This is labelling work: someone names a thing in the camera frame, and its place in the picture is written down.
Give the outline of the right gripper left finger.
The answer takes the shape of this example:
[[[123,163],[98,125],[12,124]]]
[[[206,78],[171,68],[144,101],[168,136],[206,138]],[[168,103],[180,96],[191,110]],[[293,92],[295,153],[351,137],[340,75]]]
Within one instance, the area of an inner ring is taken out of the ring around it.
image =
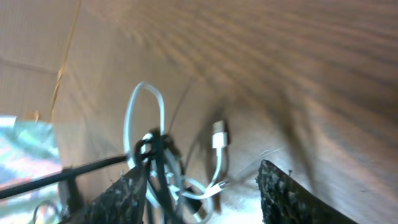
[[[146,185],[144,171],[137,167],[133,168],[92,202],[64,219],[62,223],[142,223],[146,202]]]

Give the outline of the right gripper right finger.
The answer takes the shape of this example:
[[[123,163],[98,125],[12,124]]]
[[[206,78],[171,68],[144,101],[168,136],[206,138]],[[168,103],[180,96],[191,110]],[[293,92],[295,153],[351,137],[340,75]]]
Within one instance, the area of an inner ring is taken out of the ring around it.
[[[353,224],[271,161],[263,160],[256,177],[265,224]]]

